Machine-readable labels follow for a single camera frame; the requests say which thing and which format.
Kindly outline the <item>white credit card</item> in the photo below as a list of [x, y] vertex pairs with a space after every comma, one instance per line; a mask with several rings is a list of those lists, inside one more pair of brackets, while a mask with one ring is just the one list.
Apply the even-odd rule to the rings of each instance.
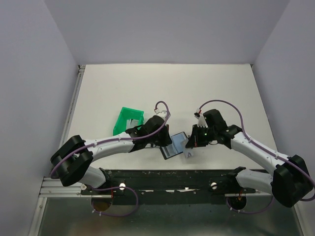
[[163, 148], [164, 158], [169, 159], [171, 157], [174, 157], [179, 154], [179, 152], [176, 150], [173, 146], [167, 146]]

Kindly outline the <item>translucent blue credit card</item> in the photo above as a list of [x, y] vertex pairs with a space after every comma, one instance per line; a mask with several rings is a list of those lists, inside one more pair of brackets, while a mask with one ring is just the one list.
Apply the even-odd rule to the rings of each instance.
[[182, 142], [187, 139], [187, 135], [185, 134], [185, 132], [172, 135], [171, 139], [173, 147], [175, 147], [179, 153], [182, 153], [184, 150]]

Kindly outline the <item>black leather card holder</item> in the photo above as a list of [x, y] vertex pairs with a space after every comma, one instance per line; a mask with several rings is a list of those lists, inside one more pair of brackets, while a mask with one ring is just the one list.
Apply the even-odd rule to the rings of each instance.
[[168, 160], [176, 155], [183, 153], [182, 142], [188, 137], [185, 132], [180, 132], [171, 136], [172, 143], [166, 147], [160, 147], [159, 150], [164, 158]]

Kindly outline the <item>green plastic bin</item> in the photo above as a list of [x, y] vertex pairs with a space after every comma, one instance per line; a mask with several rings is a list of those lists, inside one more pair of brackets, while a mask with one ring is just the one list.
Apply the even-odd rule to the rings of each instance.
[[122, 107], [116, 124], [113, 128], [113, 135], [125, 132], [144, 123], [144, 111]]

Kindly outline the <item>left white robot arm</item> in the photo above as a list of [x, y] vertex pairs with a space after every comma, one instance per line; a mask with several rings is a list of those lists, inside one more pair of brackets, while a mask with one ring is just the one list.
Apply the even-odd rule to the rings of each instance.
[[109, 189], [109, 182], [104, 171], [91, 167], [91, 163], [114, 154], [139, 151], [148, 145], [166, 147], [172, 144], [166, 124], [168, 117], [165, 112], [159, 113], [143, 125], [104, 140], [72, 136], [51, 157], [51, 174], [56, 175], [64, 187], [79, 182], [91, 186], [98, 194], [104, 194]]

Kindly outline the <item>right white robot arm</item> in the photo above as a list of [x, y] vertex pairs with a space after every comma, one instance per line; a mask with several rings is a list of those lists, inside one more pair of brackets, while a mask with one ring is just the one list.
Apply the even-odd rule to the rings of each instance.
[[198, 110], [194, 116], [198, 122], [192, 127], [186, 148], [205, 147], [216, 142], [245, 155], [265, 170], [262, 173], [238, 167], [226, 181], [229, 191], [259, 190], [271, 194], [283, 206], [292, 207], [314, 189], [302, 157], [279, 153], [249, 137], [243, 128], [228, 126], [216, 109], [205, 113]]

